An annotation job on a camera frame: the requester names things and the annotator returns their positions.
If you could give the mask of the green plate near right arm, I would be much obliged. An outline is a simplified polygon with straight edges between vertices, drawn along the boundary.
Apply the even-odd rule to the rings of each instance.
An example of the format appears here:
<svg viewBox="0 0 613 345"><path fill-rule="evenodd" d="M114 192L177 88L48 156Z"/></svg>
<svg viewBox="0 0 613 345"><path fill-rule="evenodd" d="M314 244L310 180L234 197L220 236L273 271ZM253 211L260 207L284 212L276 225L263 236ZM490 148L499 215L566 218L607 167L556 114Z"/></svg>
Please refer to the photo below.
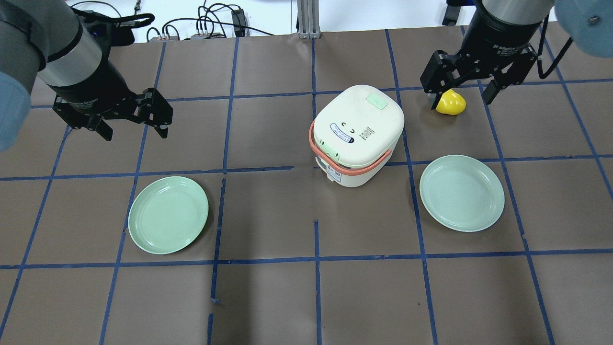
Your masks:
<svg viewBox="0 0 613 345"><path fill-rule="evenodd" d="M484 163L464 155L447 155L429 163L420 179L420 197L441 225L475 233L494 225L503 214L504 189Z"/></svg>

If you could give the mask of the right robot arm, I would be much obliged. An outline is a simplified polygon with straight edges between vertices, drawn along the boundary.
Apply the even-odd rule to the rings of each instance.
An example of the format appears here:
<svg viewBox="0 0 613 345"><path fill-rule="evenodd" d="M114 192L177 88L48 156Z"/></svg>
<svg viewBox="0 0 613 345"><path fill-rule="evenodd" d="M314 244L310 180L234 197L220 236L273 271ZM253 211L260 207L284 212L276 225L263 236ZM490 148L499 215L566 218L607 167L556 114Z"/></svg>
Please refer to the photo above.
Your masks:
<svg viewBox="0 0 613 345"><path fill-rule="evenodd" d="M594 57L612 56L612 2L610 0L475 0L475 13L457 53L436 50L420 82L432 109L445 92L470 80L489 79L482 92L490 104L497 94L524 82L533 66L545 79L560 63L565 52L576 44ZM544 40L534 49L530 39L539 28L546 30L550 11L569 39L548 70L539 57Z"/></svg>

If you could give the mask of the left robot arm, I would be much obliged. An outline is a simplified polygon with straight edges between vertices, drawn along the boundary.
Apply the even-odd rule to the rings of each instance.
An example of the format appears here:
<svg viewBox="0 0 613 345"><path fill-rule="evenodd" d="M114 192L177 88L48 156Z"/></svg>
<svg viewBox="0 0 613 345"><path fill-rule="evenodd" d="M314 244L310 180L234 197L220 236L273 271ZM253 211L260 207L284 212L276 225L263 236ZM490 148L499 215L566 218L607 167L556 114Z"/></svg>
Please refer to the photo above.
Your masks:
<svg viewBox="0 0 613 345"><path fill-rule="evenodd" d="M10 149L29 115L36 79L56 94L53 111L72 129L113 138L108 120L153 127L166 139L173 108L156 88L130 90L109 61L113 46L133 44L133 29L151 13L108 17L61 0L3 0L1 9L1 151Z"/></svg>

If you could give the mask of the green plate near left arm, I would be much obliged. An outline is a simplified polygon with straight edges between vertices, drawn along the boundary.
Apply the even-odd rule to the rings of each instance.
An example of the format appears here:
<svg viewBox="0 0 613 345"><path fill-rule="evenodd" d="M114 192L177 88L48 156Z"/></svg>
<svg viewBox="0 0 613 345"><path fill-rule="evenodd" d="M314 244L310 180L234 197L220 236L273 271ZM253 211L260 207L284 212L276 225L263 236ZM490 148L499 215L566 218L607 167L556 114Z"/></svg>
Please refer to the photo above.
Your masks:
<svg viewBox="0 0 613 345"><path fill-rule="evenodd" d="M136 196L127 229L142 251L167 255L195 241L208 214L205 190L192 179L175 175L154 181Z"/></svg>

